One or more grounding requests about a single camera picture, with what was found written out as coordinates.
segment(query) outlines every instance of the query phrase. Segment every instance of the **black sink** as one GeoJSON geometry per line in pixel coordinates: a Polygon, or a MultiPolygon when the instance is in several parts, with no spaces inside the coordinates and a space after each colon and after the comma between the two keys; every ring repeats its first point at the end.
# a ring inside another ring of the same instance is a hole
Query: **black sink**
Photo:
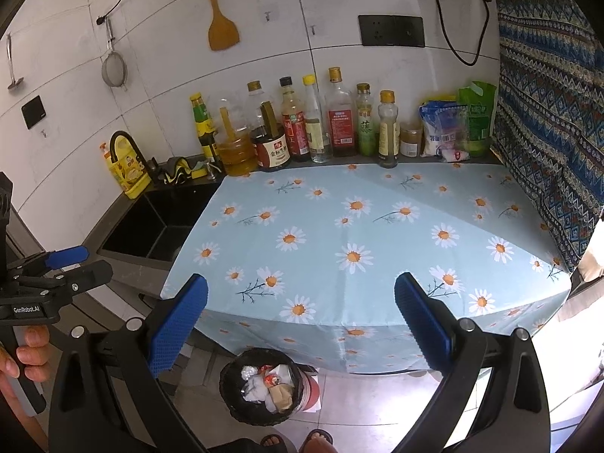
{"type": "Polygon", "coordinates": [[[117,224],[102,249],[173,262],[218,183],[149,191],[117,224]]]}

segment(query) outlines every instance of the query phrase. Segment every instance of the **blue patterned curtain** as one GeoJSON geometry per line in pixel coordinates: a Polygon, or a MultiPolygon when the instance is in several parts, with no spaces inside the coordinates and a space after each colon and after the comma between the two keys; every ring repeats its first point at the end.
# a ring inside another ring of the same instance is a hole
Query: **blue patterned curtain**
{"type": "Polygon", "coordinates": [[[604,50],[574,0],[496,0],[494,147],[569,269],[604,206],[604,50]]]}

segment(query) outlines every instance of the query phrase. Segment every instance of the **black trash bag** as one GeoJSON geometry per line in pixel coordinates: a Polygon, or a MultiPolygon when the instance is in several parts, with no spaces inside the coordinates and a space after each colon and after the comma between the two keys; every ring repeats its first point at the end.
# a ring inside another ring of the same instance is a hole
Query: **black trash bag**
{"type": "Polygon", "coordinates": [[[302,374],[291,358],[276,349],[256,347],[240,354],[234,361],[227,364],[220,372],[220,395],[231,415],[239,422],[253,426],[274,426],[285,421],[300,406],[304,393],[302,374]],[[243,399],[241,390],[246,381],[241,378],[244,366],[260,368],[264,365],[277,366],[285,364],[292,376],[292,406],[284,412],[272,414],[268,412],[264,402],[255,404],[243,399]]]}

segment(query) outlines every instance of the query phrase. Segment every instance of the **green plastic bag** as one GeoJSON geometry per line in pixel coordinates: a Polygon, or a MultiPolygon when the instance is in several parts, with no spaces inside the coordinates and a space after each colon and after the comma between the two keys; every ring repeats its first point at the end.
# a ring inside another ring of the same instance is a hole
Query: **green plastic bag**
{"type": "Polygon", "coordinates": [[[472,81],[458,90],[458,104],[467,105],[467,151],[471,156],[483,156],[490,147],[490,124],[495,106],[497,87],[484,81],[472,81]]]}

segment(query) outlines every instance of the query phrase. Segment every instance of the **light blue tablecloth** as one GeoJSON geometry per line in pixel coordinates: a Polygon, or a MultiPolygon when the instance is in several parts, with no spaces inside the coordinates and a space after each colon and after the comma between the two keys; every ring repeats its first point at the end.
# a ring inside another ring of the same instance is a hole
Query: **light blue tablecloth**
{"type": "Polygon", "coordinates": [[[235,354],[379,373],[427,364],[394,303],[410,271],[456,317],[532,333],[570,277],[503,166],[313,166],[224,180],[186,239],[162,298],[194,272],[210,286],[196,327],[235,354]]]}

